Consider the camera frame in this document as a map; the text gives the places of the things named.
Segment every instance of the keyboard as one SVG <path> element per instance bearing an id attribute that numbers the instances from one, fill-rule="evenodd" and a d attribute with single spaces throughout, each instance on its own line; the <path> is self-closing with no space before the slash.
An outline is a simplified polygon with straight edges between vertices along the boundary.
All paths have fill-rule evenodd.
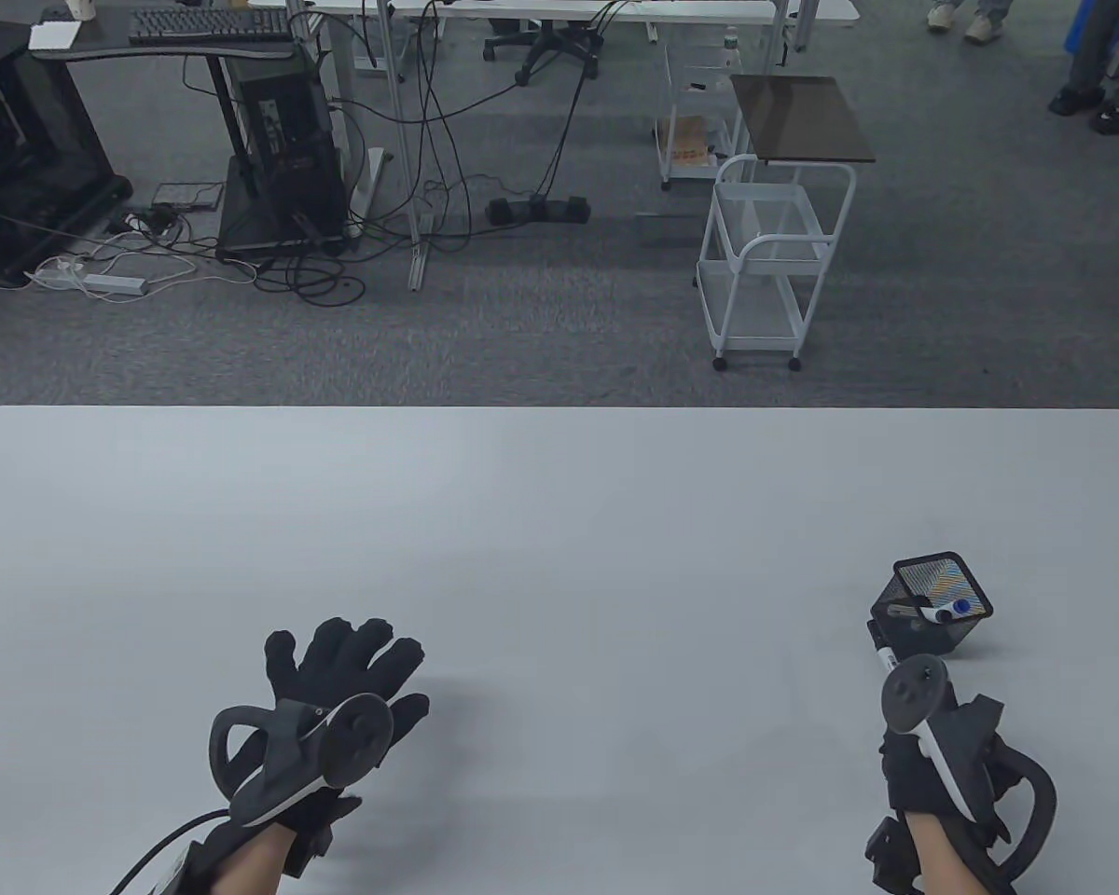
<path id="1" fill-rule="evenodd" d="M 133 9 L 129 21 L 138 46 L 290 39 L 285 9 Z"/>

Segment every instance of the white table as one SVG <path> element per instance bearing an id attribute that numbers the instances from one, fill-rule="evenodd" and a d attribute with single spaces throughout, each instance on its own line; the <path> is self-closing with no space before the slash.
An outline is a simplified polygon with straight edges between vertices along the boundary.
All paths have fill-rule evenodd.
<path id="1" fill-rule="evenodd" d="M 1119 895 L 1118 412 L 1 408 L 0 895 L 219 804 L 210 717 L 335 613 L 433 712 L 286 895 L 872 892 L 864 623 L 942 549 L 1061 798 L 1021 894 Z"/>
<path id="2" fill-rule="evenodd" d="M 286 0 L 250 0 L 257 9 L 285 9 Z M 581 19 L 592 18 L 605 0 L 457 0 L 443 4 L 440 0 L 393 0 L 394 12 L 419 17 L 439 13 L 443 18 L 463 19 Z M 790 0 L 789 13 L 799 9 L 799 0 Z M 338 16 L 373 16 L 373 0 L 316 0 L 317 12 Z M 630 0 L 615 6 L 613 21 L 652 21 L 671 26 L 769 26 L 774 20 L 775 4 L 771 0 Z M 849 0 L 822 0 L 817 11 L 822 25 L 853 25 L 858 11 Z"/>

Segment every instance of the power strip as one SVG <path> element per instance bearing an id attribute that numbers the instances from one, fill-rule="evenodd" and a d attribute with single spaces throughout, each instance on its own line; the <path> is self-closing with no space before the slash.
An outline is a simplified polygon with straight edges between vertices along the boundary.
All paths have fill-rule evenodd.
<path id="1" fill-rule="evenodd" d="M 104 276 L 101 273 L 83 273 L 82 268 L 70 272 L 54 267 L 36 273 L 34 277 L 49 289 L 74 289 L 77 293 L 82 292 L 77 283 L 91 293 L 143 295 L 149 291 L 141 276 Z"/>

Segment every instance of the gloved hand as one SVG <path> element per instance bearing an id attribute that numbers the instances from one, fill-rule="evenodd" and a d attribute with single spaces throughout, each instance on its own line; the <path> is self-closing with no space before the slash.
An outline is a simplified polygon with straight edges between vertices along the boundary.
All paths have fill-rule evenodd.
<path id="1" fill-rule="evenodd" d="M 957 708 L 957 697 L 953 687 L 948 686 L 947 698 L 943 707 L 947 710 Z M 987 773 L 990 776 L 990 784 L 994 789 L 995 801 L 997 802 L 1015 784 L 1018 784 L 1023 776 L 1018 772 L 1005 767 L 1002 763 L 994 762 L 995 743 L 1002 742 L 999 734 L 995 734 L 990 742 L 991 760 L 987 763 Z M 935 814 L 938 818 L 960 817 L 960 811 L 953 804 L 949 790 L 944 789 L 937 767 L 929 757 L 923 757 L 921 753 L 921 741 L 911 734 L 896 734 L 887 729 L 883 734 L 883 745 L 880 746 L 880 754 L 883 755 L 883 776 L 886 779 L 886 795 L 892 809 L 901 814 Z M 993 830 L 985 830 L 989 835 L 990 844 L 996 837 L 1003 837 L 1010 841 L 1010 833 L 999 822 Z"/>
<path id="2" fill-rule="evenodd" d="M 419 640 L 399 638 L 382 656 L 377 652 L 394 638 L 389 622 L 368 619 L 356 630 L 341 618 L 330 618 L 316 630 L 303 656 L 294 663 L 294 635 L 274 631 L 265 640 L 265 677 L 274 703 L 294 699 L 332 710 L 358 694 L 376 694 L 389 703 L 414 670 L 423 663 Z M 389 746 L 411 733 L 431 703 L 423 694 L 411 694 L 389 704 L 394 734 Z M 265 734 L 254 733 L 227 763 L 228 779 L 244 781 L 265 755 Z M 321 789 L 278 816 L 276 822 L 300 838 L 316 839 L 332 822 L 360 804 L 359 798 L 339 798 L 339 790 Z"/>

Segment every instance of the white cup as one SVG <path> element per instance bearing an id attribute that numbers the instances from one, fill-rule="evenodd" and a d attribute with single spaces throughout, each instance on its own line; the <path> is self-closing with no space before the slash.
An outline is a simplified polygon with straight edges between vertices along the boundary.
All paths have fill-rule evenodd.
<path id="1" fill-rule="evenodd" d="M 88 21 L 95 18 L 95 0 L 66 0 L 69 13 L 75 21 Z"/>

